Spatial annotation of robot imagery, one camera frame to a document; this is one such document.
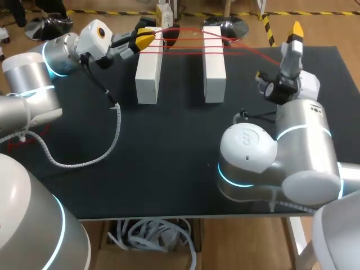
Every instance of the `black tabletop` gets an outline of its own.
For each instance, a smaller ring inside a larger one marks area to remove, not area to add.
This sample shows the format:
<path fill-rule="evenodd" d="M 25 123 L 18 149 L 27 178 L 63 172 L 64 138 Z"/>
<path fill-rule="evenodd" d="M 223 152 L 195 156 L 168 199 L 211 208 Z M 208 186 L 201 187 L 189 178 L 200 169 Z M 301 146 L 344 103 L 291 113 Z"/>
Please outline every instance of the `black tabletop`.
<path fill-rule="evenodd" d="M 260 51 L 281 60 L 279 48 Z M 275 109 L 258 93 L 254 77 L 258 69 L 275 75 L 278 67 L 249 52 L 225 55 L 224 103 L 205 104 L 202 60 L 201 55 L 164 55 L 157 105 L 137 104 L 137 57 L 117 59 L 105 71 L 92 66 L 122 111 L 118 144 L 98 164 L 57 168 L 38 143 L 12 147 L 8 154 L 79 219 L 268 214 L 266 202 L 235 203 L 223 197 L 216 165 L 221 136 L 242 107 L 252 114 Z M 360 163 L 360 95 L 338 50 L 307 47 L 303 65 L 321 82 L 318 101 L 326 109 L 339 161 Z M 43 136 L 55 160 L 74 164 L 102 155 L 116 126 L 116 113 L 105 95 L 81 70 L 58 79 L 55 86 L 63 116 Z M 273 124 L 254 123 L 274 134 Z M 6 144 L 2 148 L 8 151 Z M 296 211 L 277 206 L 276 213 Z"/>

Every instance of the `white foam block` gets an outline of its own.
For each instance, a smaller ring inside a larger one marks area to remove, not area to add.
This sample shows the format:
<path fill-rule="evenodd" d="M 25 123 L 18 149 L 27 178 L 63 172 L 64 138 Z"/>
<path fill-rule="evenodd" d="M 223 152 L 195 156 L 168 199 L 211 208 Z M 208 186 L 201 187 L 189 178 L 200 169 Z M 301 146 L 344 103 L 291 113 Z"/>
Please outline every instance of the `white foam block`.
<path fill-rule="evenodd" d="M 205 32 L 213 33 L 221 36 L 220 26 L 204 26 Z M 204 52 L 218 52 L 221 54 L 202 55 L 202 63 L 204 67 L 204 95 L 206 103 L 224 102 L 226 87 L 226 71 L 223 53 L 223 43 L 221 38 L 204 33 Z"/>
<path fill-rule="evenodd" d="M 154 31 L 161 30 L 160 27 L 147 27 Z M 151 42 L 151 46 L 162 46 L 162 33 L 156 33 L 156 40 Z M 147 47 L 143 52 L 162 52 L 163 47 Z M 140 53 L 139 62 L 135 75 L 137 101 L 139 104 L 156 104 L 158 100 L 161 62 L 161 53 Z"/>

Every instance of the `chair base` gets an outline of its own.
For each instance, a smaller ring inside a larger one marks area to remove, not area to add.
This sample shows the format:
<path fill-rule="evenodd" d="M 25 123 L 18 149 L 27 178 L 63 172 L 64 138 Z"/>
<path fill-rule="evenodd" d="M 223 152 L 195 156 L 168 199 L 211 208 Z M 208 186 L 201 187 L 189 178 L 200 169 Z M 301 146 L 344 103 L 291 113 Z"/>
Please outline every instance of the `chair base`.
<path fill-rule="evenodd" d="M 58 13 L 48 14 L 48 17 L 37 17 L 25 27 L 25 35 L 33 41 L 50 41 L 68 33 L 74 23 L 63 18 Z"/>
<path fill-rule="evenodd" d="M 249 32 L 249 26 L 238 17 L 216 16 L 206 19 L 203 26 L 220 26 L 221 35 L 233 39 L 233 42 L 245 38 Z"/>

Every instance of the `hazard tape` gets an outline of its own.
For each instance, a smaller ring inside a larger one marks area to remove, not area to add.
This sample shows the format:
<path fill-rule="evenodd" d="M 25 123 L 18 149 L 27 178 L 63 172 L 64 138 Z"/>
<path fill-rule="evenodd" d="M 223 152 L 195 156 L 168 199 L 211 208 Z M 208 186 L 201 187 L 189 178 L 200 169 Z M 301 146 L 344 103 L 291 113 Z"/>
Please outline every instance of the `hazard tape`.
<path fill-rule="evenodd" d="M 266 15 L 360 15 L 360 11 L 278 11 L 266 12 Z"/>
<path fill-rule="evenodd" d="M 263 22 L 264 22 L 266 35 L 268 37 L 270 47 L 275 47 L 276 44 L 275 44 L 275 39 L 274 39 L 274 36 L 273 36 L 271 28 L 270 28 L 269 16 L 268 15 L 263 15 L 262 19 L 263 19 Z"/>
<path fill-rule="evenodd" d="M 40 13 L 40 10 L 27 10 L 27 12 Z M 68 10 L 67 14 L 101 14 L 101 15 L 156 15 L 155 11 L 96 11 L 96 10 Z M 222 16 L 223 13 L 216 12 L 197 12 L 189 13 L 183 12 L 182 16 L 185 17 L 213 17 L 213 16 Z M 256 12 L 239 12 L 231 13 L 232 16 L 258 16 Z M 265 12 L 264 15 L 360 15 L 360 11 L 319 11 L 319 12 L 309 12 L 309 11 L 276 11 L 276 12 Z"/>
<path fill-rule="evenodd" d="M 40 10 L 26 10 L 26 12 L 40 13 Z M 134 11 L 96 11 L 96 10 L 68 10 L 69 14 L 100 14 L 100 15 L 156 15 L 154 11 L 134 12 Z"/>

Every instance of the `red string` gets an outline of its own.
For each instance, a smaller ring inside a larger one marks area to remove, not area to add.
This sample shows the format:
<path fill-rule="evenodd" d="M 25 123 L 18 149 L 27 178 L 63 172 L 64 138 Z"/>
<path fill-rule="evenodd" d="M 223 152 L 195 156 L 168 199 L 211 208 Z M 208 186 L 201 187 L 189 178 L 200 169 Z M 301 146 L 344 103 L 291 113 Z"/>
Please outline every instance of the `red string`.
<path fill-rule="evenodd" d="M 50 124 L 47 124 L 44 128 L 43 131 L 40 132 L 40 137 L 44 136 L 46 132 L 48 132 L 48 130 L 50 129 Z M 27 145 L 29 143 L 34 143 L 36 142 L 37 140 L 35 138 L 31 138 L 31 139 L 26 139 L 25 142 L 16 142 L 16 143 L 11 143 L 11 140 L 9 139 L 8 142 L 7 142 L 7 152 L 8 154 L 10 154 L 11 150 L 14 149 L 14 148 L 17 148 L 21 145 Z"/>
<path fill-rule="evenodd" d="M 140 53 L 156 53 L 159 55 L 246 55 L 245 52 L 140 52 Z"/>
<path fill-rule="evenodd" d="M 174 48 L 174 49 L 203 49 L 203 48 L 233 48 L 229 46 L 156 46 L 150 45 L 153 48 Z"/>
<path fill-rule="evenodd" d="M 156 41 L 203 41 L 204 39 L 219 39 L 219 38 L 155 38 Z M 231 41 L 238 41 L 238 38 L 230 38 Z"/>
<path fill-rule="evenodd" d="M 203 34 L 209 34 L 209 35 L 213 35 L 215 37 L 218 37 L 218 38 L 221 38 L 221 39 L 224 39 L 225 41 L 229 41 L 229 42 L 232 42 L 233 40 L 231 38 L 226 38 L 226 37 L 223 37 L 221 35 L 216 35 L 214 33 L 210 33 L 210 32 L 207 32 L 207 31 L 203 31 L 203 30 L 199 30 L 199 29 L 196 29 L 196 28 L 166 28 L 166 29 L 161 29 L 159 31 L 156 31 L 155 33 L 166 33 L 166 32 L 171 32 L 171 31 L 192 31 L 192 32 L 198 32 L 198 33 L 203 33 Z M 275 65 L 279 65 L 280 63 L 275 61 L 274 59 L 270 58 L 269 56 L 257 51 L 256 49 L 253 49 L 241 42 L 235 42 L 233 43 L 235 45 L 235 47 L 243 47 L 245 49 L 247 49 L 248 51 L 254 53 L 254 54 L 257 54 L 259 56 L 261 56 L 262 58 L 268 60 L 269 62 L 275 64 Z"/>

